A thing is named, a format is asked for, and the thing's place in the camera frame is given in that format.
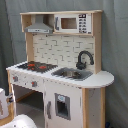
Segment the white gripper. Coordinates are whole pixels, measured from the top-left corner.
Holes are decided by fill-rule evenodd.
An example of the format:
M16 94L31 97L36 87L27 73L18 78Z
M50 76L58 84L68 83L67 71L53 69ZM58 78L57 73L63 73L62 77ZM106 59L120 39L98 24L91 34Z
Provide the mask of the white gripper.
M13 94L5 95L5 90L0 88L0 119L4 119L12 112Z

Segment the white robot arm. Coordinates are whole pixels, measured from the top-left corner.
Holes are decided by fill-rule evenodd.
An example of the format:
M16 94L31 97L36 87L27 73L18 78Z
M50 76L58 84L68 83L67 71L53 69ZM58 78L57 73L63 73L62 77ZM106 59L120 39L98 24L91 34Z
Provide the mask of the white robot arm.
M8 104L6 101L5 91L0 88L0 119L9 115ZM27 115L21 114L16 116L12 121L6 123L0 128L37 128L34 121Z

